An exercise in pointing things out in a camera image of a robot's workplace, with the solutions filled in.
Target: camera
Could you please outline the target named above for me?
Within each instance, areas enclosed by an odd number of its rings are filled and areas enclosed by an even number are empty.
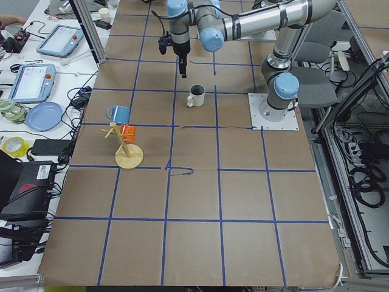
[[[2,38],[1,46],[7,53],[20,53],[26,44],[26,41],[29,39],[30,33],[19,30],[13,38],[9,37],[7,39]]]

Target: blue joint cap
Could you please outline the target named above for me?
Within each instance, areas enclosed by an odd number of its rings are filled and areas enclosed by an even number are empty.
[[[274,91],[283,100],[293,99],[300,87],[295,75],[284,72],[275,77]]]
[[[217,8],[220,9],[220,2],[219,0],[210,0],[212,5],[213,6],[216,6]],[[216,18],[219,19],[221,17],[221,13],[219,10],[215,9],[216,10]]]
[[[166,2],[166,11],[169,17],[176,17],[183,14],[188,7],[187,0],[168,0]]]
[[[208,52],[216,52],[223,47],[224,36],[220,30],[214,27],[207,27],[201,31],[200,41],[205,50]]]

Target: wooden round base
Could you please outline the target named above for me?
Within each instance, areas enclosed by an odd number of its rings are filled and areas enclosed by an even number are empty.
[[[131,157],[128,157],[123,148],[120,148],[115,154],[117,165],[123,169],[134,169],[143,160],[142,149],[134,144],[127,144],[128,150],[131,152]]]

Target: mug handle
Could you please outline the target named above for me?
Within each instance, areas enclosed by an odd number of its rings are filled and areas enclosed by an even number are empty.
[[[113,107],[112,107],[112,108],[108,108],[108,109],[107,109],[107,112],[106,112],[107,118],[108,118],[108,119],[112,119],[112,115],[113,115],[113,114],[114,114],[114,108],[113,108]]]
[[[193,106],[193,95],[188,96],[187,105],[191,108]]]

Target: blue mug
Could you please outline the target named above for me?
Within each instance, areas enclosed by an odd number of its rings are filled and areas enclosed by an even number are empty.
[[[117,124],[129,123],[129,113],[131,109],[122,105],[114,105],[112,108],[107,109],[106,116],[111,122]]]

